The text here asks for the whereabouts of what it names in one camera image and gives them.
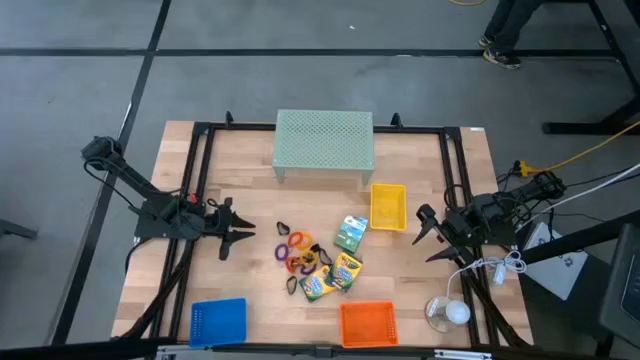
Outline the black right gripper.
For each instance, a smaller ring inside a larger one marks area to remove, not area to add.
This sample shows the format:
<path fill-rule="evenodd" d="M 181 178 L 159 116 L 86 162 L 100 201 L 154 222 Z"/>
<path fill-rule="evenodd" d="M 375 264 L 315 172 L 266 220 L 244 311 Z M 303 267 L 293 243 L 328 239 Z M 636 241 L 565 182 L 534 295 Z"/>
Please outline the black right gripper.
<path fill-rule="evenodd" d="M 469 214 L 469 207 L 447 210 L 445 218 L 439 221 L 435 217 L 435 210 L 429 204 L 423 204 L 418 208 L 416 216 L 421 222 L 421 229 L 412 244 L 416 245 L 434 229 L 438 240 L 448 245 L 444 250 L 427 258 L 426 262 L 442 259 L 455 261 L 458 258 L 461 261 L 476 260 L 468 249 L 473 237 L 473 226 L 469 220 Z"/>

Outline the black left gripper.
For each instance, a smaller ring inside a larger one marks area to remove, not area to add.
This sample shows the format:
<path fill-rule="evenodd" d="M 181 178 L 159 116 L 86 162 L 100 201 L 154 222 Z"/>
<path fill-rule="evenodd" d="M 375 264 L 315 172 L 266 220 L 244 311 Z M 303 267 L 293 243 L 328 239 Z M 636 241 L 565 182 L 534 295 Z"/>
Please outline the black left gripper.
<path fill-rule="evenodd" d="M 240 240 L 250 238 L 255 232 L 249 231 L 230 231 L 230 227 L 234 228 L 255 228 L 256 225 L 242 219 L 236 212 L 231 211 L 233 201 L 231 197 L 224 199 L 222 203 L 216 202 L 213 198 L 209 198 L 206 204 L 213 210 L 212 213 L 206 215 L 204 235 L 217 237 L 221 240 L 219 249 L 219 259 L 225 261 L 230 253 L 231 245 Z"/>

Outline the yellow plastic basket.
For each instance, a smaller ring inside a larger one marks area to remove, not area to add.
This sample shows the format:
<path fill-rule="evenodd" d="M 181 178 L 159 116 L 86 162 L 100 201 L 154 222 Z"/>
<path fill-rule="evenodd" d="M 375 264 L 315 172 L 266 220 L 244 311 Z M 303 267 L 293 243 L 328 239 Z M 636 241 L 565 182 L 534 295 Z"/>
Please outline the yellow plastic basket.
<path fill-rule="evenodd" d="M 404 232 L 407 229 L 407 200 L 404 185 L 371 184 L 370 226 L 374 230 L 396 232 Z"/>

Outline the green white crayon box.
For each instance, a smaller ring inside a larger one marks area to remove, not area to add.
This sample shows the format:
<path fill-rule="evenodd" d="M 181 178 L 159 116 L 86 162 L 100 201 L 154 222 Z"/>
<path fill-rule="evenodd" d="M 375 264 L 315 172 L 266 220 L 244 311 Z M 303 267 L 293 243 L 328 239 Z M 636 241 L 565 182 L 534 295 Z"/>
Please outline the green white crayon box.
<path fill-rule="evenodd" d="M 334 244 L 347 252 L 355 253 L 362 241 L 367 226 L 368 219 L 365 217 L 346 216 L 336 234 Z"/>

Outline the orange plastic basket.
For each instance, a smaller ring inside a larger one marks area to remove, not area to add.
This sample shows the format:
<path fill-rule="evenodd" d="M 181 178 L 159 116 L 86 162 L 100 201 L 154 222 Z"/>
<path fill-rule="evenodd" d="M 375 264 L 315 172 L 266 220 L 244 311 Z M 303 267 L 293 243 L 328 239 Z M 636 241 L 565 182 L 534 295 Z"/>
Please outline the orange plastic basket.
<path fill-rule="evenodd" d="M 393 303 L 377 301 L 341 304 L 340 336 L 344 348 L 397 346 L 399 339 Z"/>

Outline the green perforated metal shelf riser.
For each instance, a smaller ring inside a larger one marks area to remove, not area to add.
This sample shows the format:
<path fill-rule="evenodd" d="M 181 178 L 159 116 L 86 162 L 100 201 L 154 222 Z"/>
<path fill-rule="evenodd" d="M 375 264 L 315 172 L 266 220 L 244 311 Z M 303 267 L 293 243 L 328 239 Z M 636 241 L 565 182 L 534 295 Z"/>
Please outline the green perforated metal shelf riser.
<path fill-rule="evenodd" d="M 373 114 L 280 109 L 272 167 L 282 183 L 288 169 L 349 170 L 368 184 L 375 171 Z"/>

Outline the blue plastic basket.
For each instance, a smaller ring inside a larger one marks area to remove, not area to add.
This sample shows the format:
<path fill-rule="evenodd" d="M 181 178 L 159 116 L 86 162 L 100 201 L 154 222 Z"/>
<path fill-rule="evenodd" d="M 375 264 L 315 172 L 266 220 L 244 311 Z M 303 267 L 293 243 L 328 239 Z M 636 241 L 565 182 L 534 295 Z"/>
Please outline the blue plastic basket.
<path fill-rule="evenodd" d="M 230 298 L 195 302 L 191 306 L 189 346 L 217 347 L 247 339 L 247 302 Z"/>

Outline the black beam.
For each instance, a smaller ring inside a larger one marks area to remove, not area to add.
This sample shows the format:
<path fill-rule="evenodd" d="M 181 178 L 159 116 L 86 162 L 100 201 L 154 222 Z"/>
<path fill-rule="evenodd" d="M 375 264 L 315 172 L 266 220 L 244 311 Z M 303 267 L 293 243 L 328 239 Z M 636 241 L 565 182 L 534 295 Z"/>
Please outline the black beam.
<path fill-rule="evenodd" d="M 529 265 L 607 242 L 617 238 L 626 224 L 640 225 L 640 210 L 524 250 L 521 259 Z"/>

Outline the dark grey cabinet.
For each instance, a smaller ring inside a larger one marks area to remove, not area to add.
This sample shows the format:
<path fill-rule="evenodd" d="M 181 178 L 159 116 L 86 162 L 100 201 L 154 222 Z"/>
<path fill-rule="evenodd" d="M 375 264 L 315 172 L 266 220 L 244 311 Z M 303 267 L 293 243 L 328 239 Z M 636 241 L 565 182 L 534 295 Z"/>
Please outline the dark grey cabinet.
<path fill-rule="evenodd" d="M 640 349 L 640 228 L 622 227 L 610 263 L 600 324 Z"/>

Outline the grey chair foot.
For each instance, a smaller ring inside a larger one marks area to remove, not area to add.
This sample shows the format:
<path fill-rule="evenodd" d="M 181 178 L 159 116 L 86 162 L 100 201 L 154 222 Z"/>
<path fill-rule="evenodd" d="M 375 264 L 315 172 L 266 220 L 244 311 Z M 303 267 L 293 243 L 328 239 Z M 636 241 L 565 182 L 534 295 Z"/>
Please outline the grey chair foot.
<path fill-rule="evenodd" d="M 0 238 L 5 235 L 15 235 L 24 239 L 34 240 L 37 237 L 37 231 L 0 219 Z"/>

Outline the person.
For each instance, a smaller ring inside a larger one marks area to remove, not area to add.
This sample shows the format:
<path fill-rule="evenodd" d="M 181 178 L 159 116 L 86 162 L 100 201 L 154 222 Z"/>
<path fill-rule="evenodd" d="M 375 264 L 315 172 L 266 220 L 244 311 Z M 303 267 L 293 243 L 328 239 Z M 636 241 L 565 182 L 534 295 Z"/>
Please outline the person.
<path fill-rule="evenodd" d="M 483 58 L 509 70 L 520 67 L 514 54 L 523 27 L 544 0 L 499 0 L 496 9 L 478 43 L 484 49 Z"/>

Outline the black aluminium rig frame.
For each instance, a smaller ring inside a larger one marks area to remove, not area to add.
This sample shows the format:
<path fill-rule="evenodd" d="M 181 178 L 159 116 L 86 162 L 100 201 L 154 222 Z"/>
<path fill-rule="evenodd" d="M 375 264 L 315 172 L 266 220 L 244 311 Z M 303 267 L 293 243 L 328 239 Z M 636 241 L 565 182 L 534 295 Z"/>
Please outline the black aluminium rig frame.
<path fill-rule="evenodd" d="M 187 307 L 191 302 L 213 300 L 223 295 L 245 297 L 248 304 L 247 341 L 243 344 L 190 349 L 186 342 L 190 315 L 182 311 L 181 331 L 178 341 L 172 337 L 134 339 L 111 339 L 104 342 L 63 344 L 21 349 L 0 350 L 0 360 L 44 359 L 44 360 L 97 360 L 135 359 L 152 356 L 166 350 L 209 350 L 214 352 L 248 352 L 266 354 L 306 355 L 313 357 L 316 344 L 334 347 L 334 356 L 402 356 L 409 358 L 437 358 L 440 355 L 454 356 L 454 352 L 473 353 L 486 360 L 623 360 L 593 355 L 570 354 L 545 351 L 524 344 L 523 347 L 476 344 L 471 347 L 468 327 L 450 334 L 438 333 L 426 324 L 423 305 L 427 297 L 445 290 L 447 278 L 453 270 L 451 262 L 418 262 L 418 255 L 441 250 L 435 235 L 427 235 L 418 245 L 412 246 L 409 235 L 417 235 L 419 221 L 415 211 L 422 203 L 442 213 L 442 193 L 445 185 L 454 180 L 464 184 L 465 198 L 470 198 L 471 189 L 496 190 L 491 177 L 493 169 L 486 137 L 482 133 L 460 130 L 455 127 L 398 127 L 394 125 L 374 126 L 376 144 L 376 171 L 373 180 L 405 182 L 409 189 L 407 208 L 413 210 L 406 232 L 373 231 L 374 245 L 361 245 L 358 255 L 365 266 L 375 265 L 373 270 L 365 267 L 357 281 L 367 286 L 356 285 L 339 297 L 333 293 L 314 303 L 301 295 L 287 295 L 284 265 L 273 259 L 278 235 L 276 221 L 282 221 L 295 230 L 296 226 L 311 232 L 313 239 L 328 240 L 329 227 L 337 226 L 348 213 L 368 208 L 364 199 L 369 198 L 369 186 L 347 185 L 347 178 L 360 184 L 358 176 L 344 173 L 332 182 L 322 175 L 320 180 L 304 177 L 300 171 L 293 172 L 290 180 L 299 185 L 290 190 L 279 184 L 267 160 L 271 161 L 275 138 L 275 123 L 206 123 L 215 135 L 211 145 L 212 159 L 209 161 L 209 179 L 205 194 L 215 197 L 233 197 L 232 209 L 255 223 L 258 228 L 252 238 L 242 240 L 231 248 L 227 261 L 218 259 L 220 240 L 204 238 L 194 250 L 192 269 L 185 290 Z M 480 158 L 472 164 L 472 170 L 483 170 L 487 179 L 471 181 L 467 171 L 466 150 L 476 151 Z M 124 333 L 134 322 L 134 315 L 141 315 L 151 302 L 151 292 L 157 290 L 161 280 L 160 265 L 169 260 L 160 260 L 161 250 L 168 250 L 165 240 L 151 240 L 132 255 L 132 263 L 122 293 L 122 301 L 115 321 L 116 335 Z M 378 348 L 343 348 L 340 346 L 339 306 L 342 302 L 372 302 L 374 300 L 394 302 L 399 345 Z"/>

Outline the black desk frame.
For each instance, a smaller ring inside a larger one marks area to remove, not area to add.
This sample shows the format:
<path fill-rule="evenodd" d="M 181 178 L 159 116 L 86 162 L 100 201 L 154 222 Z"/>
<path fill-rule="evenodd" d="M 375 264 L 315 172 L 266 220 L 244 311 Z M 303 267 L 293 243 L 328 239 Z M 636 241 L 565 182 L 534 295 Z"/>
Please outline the black desk frame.
<path fill-rule="evenodd" d="M 543 50 L 551 57 L 609 57 L 622 66 L 628 81 L 634 91 L 631 100 L 605 116 L 602 120 L 592 123 L 545 122 L 541 129 L 547 135 L 621 135 L 640 136 L 640 123 L 631 124 L 631 119 L 640 115 L 640 82 L 636 79 L 627 56 L 622 51 L 613 30 L 596 3 L 596 0 L 551 0 L 559 3 L 586 4 L 593 15 L 608 49 L 572 49 L 572 50 Z"/>

